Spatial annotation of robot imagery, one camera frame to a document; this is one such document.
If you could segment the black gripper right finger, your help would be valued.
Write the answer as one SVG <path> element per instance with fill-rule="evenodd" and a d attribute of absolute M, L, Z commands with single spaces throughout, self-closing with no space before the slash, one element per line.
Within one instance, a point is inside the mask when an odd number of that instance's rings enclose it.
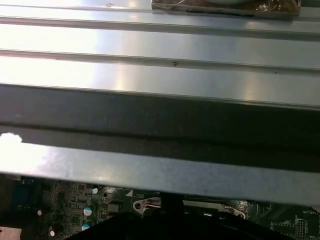
<path fill-rule="evenodd" d="M 172 197 L 172 237 L 179 240 L 289 240 L 249 221 L 225 200 L 196 201 Z"/>

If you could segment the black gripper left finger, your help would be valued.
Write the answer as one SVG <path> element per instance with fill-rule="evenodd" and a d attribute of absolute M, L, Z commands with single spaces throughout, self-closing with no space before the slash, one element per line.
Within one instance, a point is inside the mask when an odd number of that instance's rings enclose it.
<path fill-rule="evenodd" d="M 161 198 L 152 215 L 139 217 L 123 212 L 70 236 L 69 240 L 172 240 L 173 196 Z"/>

